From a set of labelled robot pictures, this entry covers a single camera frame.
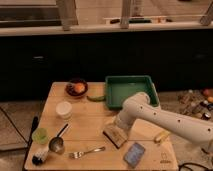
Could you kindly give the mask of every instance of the egg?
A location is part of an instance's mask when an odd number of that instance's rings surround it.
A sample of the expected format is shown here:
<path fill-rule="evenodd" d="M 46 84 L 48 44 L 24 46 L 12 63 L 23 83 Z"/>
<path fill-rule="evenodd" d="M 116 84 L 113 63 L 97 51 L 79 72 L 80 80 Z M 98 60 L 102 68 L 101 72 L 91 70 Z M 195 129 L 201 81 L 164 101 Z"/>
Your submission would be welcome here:
<path fill-rule="evenodd" d="M 213 103 L 213 97 L 212 96 L 208 97 L 207 100 L 208 100 L 209 103 Z"/>

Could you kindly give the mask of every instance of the bottle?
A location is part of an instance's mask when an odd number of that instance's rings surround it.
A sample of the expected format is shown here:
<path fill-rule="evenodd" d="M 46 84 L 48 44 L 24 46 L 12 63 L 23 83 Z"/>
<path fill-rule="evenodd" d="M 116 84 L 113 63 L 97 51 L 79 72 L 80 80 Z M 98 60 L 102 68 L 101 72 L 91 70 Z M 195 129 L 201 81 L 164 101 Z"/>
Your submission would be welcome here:
<path fill-rule="evenodd" d="M 180 98 L 182 104 L 187 104 L 194 99 L 193 90 L 189 90 L 183 97 Z"/>

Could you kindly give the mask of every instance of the bowl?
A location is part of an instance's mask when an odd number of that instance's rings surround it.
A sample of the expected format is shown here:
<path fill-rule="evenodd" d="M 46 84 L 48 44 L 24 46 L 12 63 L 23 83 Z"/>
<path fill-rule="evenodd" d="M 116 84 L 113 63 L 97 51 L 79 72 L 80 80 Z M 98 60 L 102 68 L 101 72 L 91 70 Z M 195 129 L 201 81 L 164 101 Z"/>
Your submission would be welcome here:
<path fill-rule="evenodd" d="M 66 92 L 73 97 L 82 97 L 87 90 L 88 84 L 82 78 L 73 78 L 66 85 Z"/>

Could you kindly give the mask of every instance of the metal ladle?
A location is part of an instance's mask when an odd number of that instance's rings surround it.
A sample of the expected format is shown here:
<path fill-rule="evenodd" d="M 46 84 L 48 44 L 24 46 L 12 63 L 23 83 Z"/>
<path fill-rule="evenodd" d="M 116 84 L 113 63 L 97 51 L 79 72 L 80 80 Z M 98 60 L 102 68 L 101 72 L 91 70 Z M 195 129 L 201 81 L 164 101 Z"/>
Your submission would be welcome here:
<path fill-rule="evenodd" d="M 64 140 L 60 137 L 67 130 L 68 124 L 66 124 L 56 137 L 52 138 L 49 142 L 49 150 L 58 154 L 62 154 L 64 152 Z"/>

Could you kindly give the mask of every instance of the black cabinet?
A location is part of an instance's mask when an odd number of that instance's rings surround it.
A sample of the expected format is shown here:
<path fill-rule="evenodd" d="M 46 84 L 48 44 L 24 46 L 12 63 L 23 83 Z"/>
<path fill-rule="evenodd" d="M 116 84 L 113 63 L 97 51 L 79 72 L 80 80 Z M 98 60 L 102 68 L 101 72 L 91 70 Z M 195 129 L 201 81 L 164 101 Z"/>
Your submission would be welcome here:
<path fill-rule="evenodd" d="M 45 99 L 54 81 L 150 75 L 157 91 L 212 87 L 212 30 L 0 37 L 0 100 Z"/>

